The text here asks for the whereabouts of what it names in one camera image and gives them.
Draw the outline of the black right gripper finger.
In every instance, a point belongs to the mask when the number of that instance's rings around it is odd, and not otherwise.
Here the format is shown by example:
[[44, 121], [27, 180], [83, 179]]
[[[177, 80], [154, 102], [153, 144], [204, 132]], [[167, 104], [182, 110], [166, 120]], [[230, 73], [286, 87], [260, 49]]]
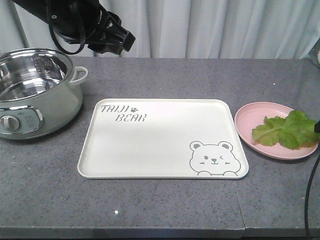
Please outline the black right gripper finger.
[[320, 133], [320, 120], [314, 125], [314, 132]]

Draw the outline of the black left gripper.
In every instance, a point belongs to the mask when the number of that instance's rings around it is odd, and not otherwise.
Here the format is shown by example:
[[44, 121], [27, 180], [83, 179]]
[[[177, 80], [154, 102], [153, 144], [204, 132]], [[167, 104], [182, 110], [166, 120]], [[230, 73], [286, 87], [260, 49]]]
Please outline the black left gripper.
[[120, 18], [99, 3], [83, 3], [87, 47], [98, 54], [129, 52], [135, 36], [122, 27]]

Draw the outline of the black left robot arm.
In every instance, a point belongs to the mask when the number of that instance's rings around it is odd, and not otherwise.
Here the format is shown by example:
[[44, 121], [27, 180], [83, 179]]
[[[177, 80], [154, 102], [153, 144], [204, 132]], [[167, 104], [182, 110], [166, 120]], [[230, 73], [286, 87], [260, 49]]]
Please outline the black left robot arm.
[[98, 0], [16, 0], [15, 4], [48, 25], [51, 38], [63, 53], [57, 37], [78, 44], [80, 53], [88, 47], [95, 53], [120, 55], [128, 52], [136, 38], [122, 27], [121, 19], [106, 10]]

